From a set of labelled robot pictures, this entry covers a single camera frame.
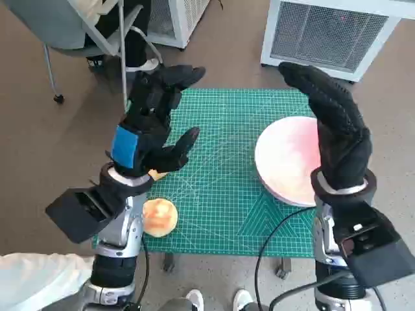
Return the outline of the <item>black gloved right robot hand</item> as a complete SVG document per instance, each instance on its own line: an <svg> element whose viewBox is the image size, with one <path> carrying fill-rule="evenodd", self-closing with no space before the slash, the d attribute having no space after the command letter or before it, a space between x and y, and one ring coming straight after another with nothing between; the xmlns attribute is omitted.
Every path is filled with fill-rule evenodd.
<svg viewBox="0 0 415 311"><path fill-rule="evenodd" d="M318 121L321 171L328 185L335 190L362 185L372 142L351 93L311 65L281 62L278 71L288 86L308 97Z"/></svg>

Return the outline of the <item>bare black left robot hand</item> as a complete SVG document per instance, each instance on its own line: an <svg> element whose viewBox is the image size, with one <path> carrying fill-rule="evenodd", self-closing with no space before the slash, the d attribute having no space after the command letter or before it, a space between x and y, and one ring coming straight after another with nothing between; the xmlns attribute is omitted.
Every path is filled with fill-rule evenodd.
<svg viewBox="0 0 415 311"><path fill-rule="evenodd" d="M167 145L171 111L178 107L182 92L205 73L204 67L173 65L136 76L128 96L128 111L116 127L107 153L117 173L140 177L150 170L174 172L185 166L200 128L188 129L174 145Z"/></svg>

